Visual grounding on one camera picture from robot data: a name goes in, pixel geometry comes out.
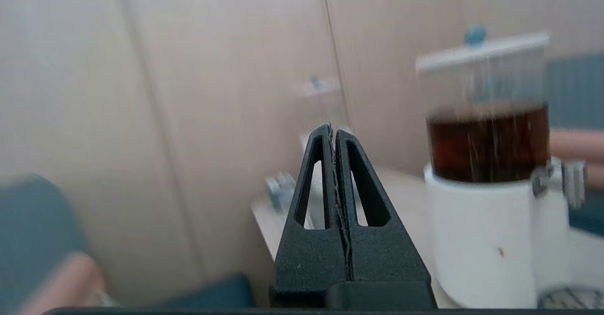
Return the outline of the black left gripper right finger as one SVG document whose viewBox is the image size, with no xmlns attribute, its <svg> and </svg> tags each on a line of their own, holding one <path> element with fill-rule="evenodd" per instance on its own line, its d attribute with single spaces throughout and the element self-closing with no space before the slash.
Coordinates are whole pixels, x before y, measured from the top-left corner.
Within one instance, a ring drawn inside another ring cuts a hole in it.
<svg viewBox="0 0 604 315">
<path fill-rule="evenodd" d="M 360 141 L 339 130 L 335 161 L 346 277 L 334 286 L 334 307 L 436 308 L 431 275 Z"/>
</svg>

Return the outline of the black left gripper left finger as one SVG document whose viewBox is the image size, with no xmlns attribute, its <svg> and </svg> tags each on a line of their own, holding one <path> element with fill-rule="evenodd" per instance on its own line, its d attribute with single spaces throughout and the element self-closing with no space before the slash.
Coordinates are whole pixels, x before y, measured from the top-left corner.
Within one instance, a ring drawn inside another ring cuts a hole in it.
<svg viewBox="0 0 604 315">
<path fill-rule="evenodd" d="M 274 261 L 270 285 L 274 308 L 323 308 L 326 291 L 348 277 L 333 138 L 330 124 L 309 136 Z M 324 228 L 311 230 L 304 222 L 317 163 L 321 164 Z"/>
</svg>

